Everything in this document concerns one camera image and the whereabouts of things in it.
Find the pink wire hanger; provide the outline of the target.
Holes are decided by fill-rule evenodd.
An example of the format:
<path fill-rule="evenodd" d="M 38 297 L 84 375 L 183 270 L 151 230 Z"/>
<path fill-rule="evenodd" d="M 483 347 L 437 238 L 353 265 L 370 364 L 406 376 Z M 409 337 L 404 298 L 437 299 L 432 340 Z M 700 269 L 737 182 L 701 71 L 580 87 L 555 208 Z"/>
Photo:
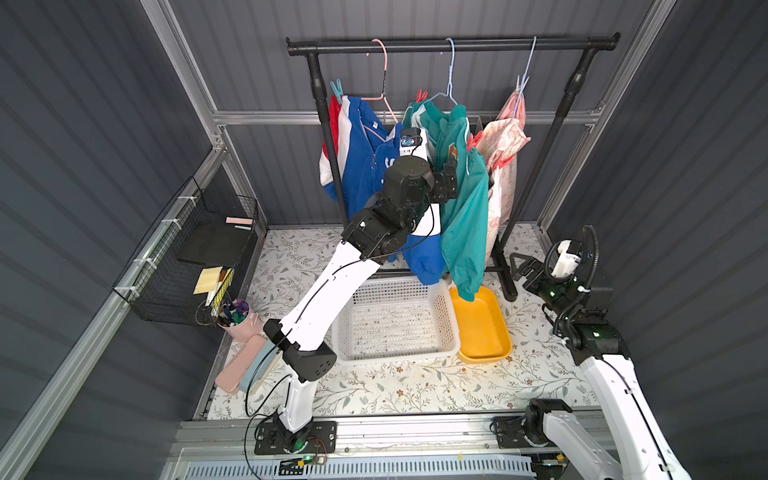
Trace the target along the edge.
<path fill-rule="evenodd" d="M 398 124 L 399 123 L 398 117 L 395 114 L 394 110 L 392 109 L 387 97 L 387 73 L 388 73 L 388 65 L 389 65 L 388 51 L 383 41 L 380 40 L 379 38 L 373 38 L 371 42 L 378 44 L 382 50 L 382 54 L 383 54 L 382 85 L 381 85 L 381 91 L 377 97 L 362 97 L 362 100 L 366 102 L 375 102 L 375 101 L 383 102 L 384 105 L 386 106 L 386 112 L 389 114 L 393 122 L 395 124 Z"/>

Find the yellow plastic tray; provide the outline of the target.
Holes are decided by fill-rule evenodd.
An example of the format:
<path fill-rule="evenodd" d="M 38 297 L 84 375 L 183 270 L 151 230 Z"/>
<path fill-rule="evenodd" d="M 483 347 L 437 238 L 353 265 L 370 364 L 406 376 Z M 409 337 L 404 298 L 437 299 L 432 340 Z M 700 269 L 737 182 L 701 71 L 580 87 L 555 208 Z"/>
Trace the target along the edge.
<path fill-rule="evenodd" d="M 481 286 L 472 302 L 462 299 L 456 287 L 450 295 L 461 342 L 458 357 L 466 364 L 495 363 L 508 357 L 513 342 L 495 293 Z"/>

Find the pink pen cup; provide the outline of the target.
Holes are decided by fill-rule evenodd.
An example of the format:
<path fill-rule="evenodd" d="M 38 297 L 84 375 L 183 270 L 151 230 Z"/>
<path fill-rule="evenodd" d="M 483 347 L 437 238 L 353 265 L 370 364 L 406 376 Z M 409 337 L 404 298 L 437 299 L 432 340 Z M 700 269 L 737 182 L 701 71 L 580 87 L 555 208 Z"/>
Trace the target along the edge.
<path fill-rule="evenodd" d="M 244 299 L 223 303 L 215 316 L 215 321 L 234 341 L 239 343 L 246 343 L 263 332 L 263 324 L 258 314 L 250 309 L 250 305 Z"/>

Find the pink and teal flat cases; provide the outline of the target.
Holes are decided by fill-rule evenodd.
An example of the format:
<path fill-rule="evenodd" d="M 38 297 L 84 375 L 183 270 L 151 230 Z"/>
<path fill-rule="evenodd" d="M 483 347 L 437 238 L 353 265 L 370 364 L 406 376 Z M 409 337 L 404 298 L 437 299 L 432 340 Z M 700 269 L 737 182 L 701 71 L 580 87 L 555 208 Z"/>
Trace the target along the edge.
<path fill-rule="evenodd" d="M 248 388 L 256 388 L 262 382 L 276 355 L 270 340 L 260 335 L 253 336 L 218 374 L 215 384 L 232 395 L 247 393 Z"/>

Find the green jacket orange letter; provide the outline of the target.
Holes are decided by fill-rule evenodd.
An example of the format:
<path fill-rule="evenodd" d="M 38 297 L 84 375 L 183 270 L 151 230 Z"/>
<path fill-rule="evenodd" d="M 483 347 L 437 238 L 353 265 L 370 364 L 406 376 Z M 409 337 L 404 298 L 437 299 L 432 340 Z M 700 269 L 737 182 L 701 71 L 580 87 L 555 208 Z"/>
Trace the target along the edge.
<path fill-rule="evenodd" d="M 409 105 L 406 127 L 424 129 L 435 166 L 457 163 L 458 197 L 440 206 L 441 253 L 461 299 L 472 302 L 482 286 L 488 238 L 489 175 L 482 154 L 471 144 L 466 107 L 446 114 L 425 100 Z"/>

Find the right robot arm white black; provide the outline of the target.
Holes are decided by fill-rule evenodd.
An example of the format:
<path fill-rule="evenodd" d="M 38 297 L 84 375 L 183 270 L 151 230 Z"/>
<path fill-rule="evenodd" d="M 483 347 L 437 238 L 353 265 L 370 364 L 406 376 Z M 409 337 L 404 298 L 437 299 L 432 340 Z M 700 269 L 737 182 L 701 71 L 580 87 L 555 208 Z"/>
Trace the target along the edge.
<path fill-rule="evenodd" d="M 581 239 L 553 244 L 543 260 L 526 258 L 520 275 L 595 393 L 615 450 L 603 448 L 560 399 L 528 403 L 520 423 L 524 439 L 535 447 L 555 445 L 584 479 L 687 479 L 643 394 L 624 338 L 606 319 L 612 289 L 597 282 L 599 257 L 597 232 L 586 225 Z"/>

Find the pink floral garment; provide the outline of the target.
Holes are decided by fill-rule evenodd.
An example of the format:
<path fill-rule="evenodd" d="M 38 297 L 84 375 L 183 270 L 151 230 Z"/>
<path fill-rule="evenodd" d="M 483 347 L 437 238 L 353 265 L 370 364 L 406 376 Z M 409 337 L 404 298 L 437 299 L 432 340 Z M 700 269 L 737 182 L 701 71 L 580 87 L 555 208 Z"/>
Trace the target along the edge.
<path fill-rule="evenodd" d="M 485 126 L 476 145 L 489 174 L 487 265 L 500 228 L 508 222 L 514 205 L 517 155 L 531 140 L 524 131 L 525 122 L 524 95 L 517 88 L 497 118 Z"/>

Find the teal clothespin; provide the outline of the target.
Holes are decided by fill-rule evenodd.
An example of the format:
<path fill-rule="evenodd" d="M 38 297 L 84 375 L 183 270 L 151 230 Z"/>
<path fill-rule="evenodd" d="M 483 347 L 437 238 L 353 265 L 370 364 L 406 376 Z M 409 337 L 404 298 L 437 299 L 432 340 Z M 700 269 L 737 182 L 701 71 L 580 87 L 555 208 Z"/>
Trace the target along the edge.
<path fill-rule="evenodd" d="M 344 90 L 340 79 L 331 80 L 329 82 L 332 93 L 339 105 L 343 104 Z"/>

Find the yellow sticky notepad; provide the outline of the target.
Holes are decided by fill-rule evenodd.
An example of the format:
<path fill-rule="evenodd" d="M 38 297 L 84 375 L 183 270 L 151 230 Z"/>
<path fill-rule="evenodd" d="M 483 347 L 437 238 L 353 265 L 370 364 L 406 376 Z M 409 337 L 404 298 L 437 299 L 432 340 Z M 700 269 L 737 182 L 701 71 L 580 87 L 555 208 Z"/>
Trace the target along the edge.
<path fill-rule="evenodd" d="M 218 288 L 222 270 L 221 266 L 203 269 L 197 279 L 193 294 L 199 295 L 215 292 Z"/>

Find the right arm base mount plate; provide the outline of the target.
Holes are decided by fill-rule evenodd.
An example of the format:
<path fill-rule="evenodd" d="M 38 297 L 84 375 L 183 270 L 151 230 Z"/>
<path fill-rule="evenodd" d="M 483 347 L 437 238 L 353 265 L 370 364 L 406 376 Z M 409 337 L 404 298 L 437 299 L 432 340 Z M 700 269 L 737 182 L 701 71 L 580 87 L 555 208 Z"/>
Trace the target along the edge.
<path fill-rule="evenodd" d="M 524 415 L 494 417 L 489 430 L 501 449 L 544 448 L 551 445 L 541 423 L 529 420 Z"/>

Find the red clothespin upper floral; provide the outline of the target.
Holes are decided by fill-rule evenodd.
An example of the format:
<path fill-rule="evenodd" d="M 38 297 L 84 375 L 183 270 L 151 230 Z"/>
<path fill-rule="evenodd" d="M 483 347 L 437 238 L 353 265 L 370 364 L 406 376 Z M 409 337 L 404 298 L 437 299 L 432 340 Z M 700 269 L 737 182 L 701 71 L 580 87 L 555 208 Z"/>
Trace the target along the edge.
<path fill-rule="evenodd" d="M 467 151 L 470 152 L 473 149 L 476 149 L 479 143 L 482 141 L 484 132 L 480 131 L 477 134 L 469 134 L 469 138 L 467 140 Z"/>

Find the black clothes rack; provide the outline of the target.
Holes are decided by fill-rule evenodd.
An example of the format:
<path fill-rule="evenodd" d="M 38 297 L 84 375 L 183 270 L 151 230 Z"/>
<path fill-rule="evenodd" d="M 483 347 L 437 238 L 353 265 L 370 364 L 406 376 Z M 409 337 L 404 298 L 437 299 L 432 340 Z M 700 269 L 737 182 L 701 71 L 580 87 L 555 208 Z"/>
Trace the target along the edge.
<path fill-rule="evenodd" d="M 616 32 L 610 36 L 543 36 L 543 37 L 512 37 L 512 38 L 460 38 L 446 39 L 385 39 L 383 45 L 369 40 L 303 40 L 286 41 L 287 52 L 291 56 L 302 56 L 307 61 L 312 95 L 316 104 L 318 119 L 321 125 L 323 140 L 329 147 L 329 162 L 336 191 L 336 200 L 342 215 L 344 225 L 349 223 L 347 208 L 343 200 L 342 176 L 338 165 L 336 148 L 332 142 L 331 119 L 329 114 L 328 94 L 319 57 L 333 54 L 362 54 L 378 50 L 388 54 L 399 53 L 437 53 L 449 52 L 495 52 L 495 51 L 567 51 L 580 50 L 580 59 L 574 67 L 564 88 L 564 93 L 555 111 L 547 136 L 539 150 L 532 171 L 520 198 L 515 201 L 513 210 L 508 217 L 507 228 L 499 235 L 494 243 L 491 260 L 492 265 L 486 269 L 495 273 L 500 281 L 504 298 L 513 302 L 518 297 L 518 290 L 513 277 L 516 267 L 507 261 L 504 254 L 513 226 L 516 224 L 523 207 L 538 179 L 549 152 L 557 139 L 558 133 L 570 113 L 572 105 L 585 84 L 589 67 L 595 56 L 601 51 L 614 50 L 621 39 Z"/>

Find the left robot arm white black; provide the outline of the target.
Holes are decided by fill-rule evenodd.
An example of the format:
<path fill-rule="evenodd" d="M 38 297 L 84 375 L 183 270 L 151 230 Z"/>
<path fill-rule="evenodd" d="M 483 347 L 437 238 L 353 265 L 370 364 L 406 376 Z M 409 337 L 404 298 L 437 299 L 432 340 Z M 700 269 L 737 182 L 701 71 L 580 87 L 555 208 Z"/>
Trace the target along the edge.
<path fill-rule="evenodd" d="M 342 233 L 330 263 L 299 303 L 282 319 L 270 319 L 264 333 L 282 352 L 289 369 L 286 404 L 274 421 L 283 432 L 305 434 L 313 420 L 317 382 L 335 364 L 325 335 L 356 290 L 406 244 L 423 217 L 438 227 L 434 204 L 458 198 L 457 163 L 436 171 L 418 156 L 395 160 L 375 193 Z"/>

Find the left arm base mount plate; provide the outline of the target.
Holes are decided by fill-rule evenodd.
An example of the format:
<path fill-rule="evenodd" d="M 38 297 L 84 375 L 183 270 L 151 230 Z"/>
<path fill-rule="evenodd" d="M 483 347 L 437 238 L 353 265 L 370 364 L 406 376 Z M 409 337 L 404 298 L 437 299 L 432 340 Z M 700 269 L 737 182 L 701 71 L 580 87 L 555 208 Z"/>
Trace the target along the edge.
<path fill-rule="evenodd" d="M 254 433 L 256 455 L 330 454 L 336 449 L 338 423 L 312 420 L 298 432 L 289 431 L 279 419 L 259 423 Z"/>

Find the white perforated laundry basket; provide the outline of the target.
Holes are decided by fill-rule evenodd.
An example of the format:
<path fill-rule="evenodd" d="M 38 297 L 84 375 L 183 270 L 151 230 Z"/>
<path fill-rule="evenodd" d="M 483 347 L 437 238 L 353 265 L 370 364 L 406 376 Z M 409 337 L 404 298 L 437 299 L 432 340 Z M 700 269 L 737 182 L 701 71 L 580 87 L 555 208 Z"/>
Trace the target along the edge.
<path fill-rule="evenodd" d="M 334 320 L 331 343 L 345 366 L 454 356 L 461 342 L 449 288 L 414 276 L 368 280 Z"/>

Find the blue red white jacket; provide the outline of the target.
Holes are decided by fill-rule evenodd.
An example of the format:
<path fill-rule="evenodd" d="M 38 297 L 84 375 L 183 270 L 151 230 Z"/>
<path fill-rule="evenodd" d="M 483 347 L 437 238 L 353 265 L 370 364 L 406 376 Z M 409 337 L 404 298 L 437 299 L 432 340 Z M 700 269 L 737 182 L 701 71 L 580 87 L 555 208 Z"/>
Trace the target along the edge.
<path fill-rule="evenodd" d="M 347 95 L 331 99 L 329 116 L 345 210 L 351 219 L 382 189 L 385 173 L 400 156 L 403 126 L 390 132 L 365 100 Z M 434 204 L 408 237 L 402 254 L 424 285 L 437 283 L 445 269 L 440 235 L 440 208 Z"/>

